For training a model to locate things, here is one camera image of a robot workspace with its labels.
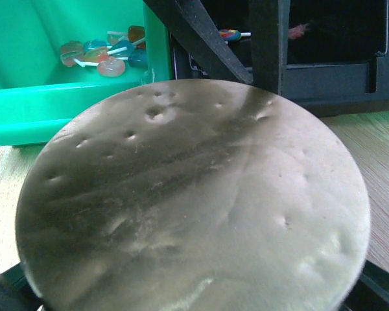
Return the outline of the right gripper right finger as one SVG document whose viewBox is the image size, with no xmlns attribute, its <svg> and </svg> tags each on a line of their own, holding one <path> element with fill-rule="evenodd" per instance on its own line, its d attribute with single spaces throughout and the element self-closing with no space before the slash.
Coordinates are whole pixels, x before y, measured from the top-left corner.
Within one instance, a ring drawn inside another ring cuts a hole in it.
<svg viewBox="0 0 389 311">
<path fill-rule="evenodd" d="M 366 261 L 356 285 L 339 311 L 389 310 L 389 272 Z"/>
</svg>

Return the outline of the gold jar lid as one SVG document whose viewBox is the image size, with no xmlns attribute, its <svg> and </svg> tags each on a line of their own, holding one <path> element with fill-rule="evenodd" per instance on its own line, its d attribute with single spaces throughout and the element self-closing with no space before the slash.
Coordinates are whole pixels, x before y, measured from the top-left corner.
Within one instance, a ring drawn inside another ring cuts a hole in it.
<svg viewBox="0 0 389 311">
<path fill-rule="evenodd" d="M 221 80 L 135 87 L 43 148 L 16 212 L 51 310 L 336 310 L 361 273 L 370 203 L 314 115 Z"/>
</svg>

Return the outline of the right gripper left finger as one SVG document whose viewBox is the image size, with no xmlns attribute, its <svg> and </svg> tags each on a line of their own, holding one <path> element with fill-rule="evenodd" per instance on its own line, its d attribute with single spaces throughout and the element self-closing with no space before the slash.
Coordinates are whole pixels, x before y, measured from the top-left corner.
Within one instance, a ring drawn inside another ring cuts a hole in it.
<svg viewBox="0 0 389 311">
<path fill-rule="evenodd" d="M 0 310 L 43 310 L 43 303 L 30 287 L 20 264 L 0 273 Z"/>
</svg>

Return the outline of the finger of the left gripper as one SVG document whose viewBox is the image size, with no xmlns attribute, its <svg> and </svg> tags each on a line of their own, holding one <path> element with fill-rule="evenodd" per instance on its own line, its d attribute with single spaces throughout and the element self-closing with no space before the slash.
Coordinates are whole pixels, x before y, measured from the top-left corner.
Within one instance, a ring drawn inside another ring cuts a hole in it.
<svg viewBox="0 0 389 311">
<path fill-rule="evenodd" d="M 290 0 L 249 2 L 253 84 L 281 95 L 287 66 Z"/>
<path fill-rule="evenodd" d="M 252 74 L 225 43 L 201 1 L 153 0 L 145 4 L 210 78 L 252 84 Z"/>
</svg>

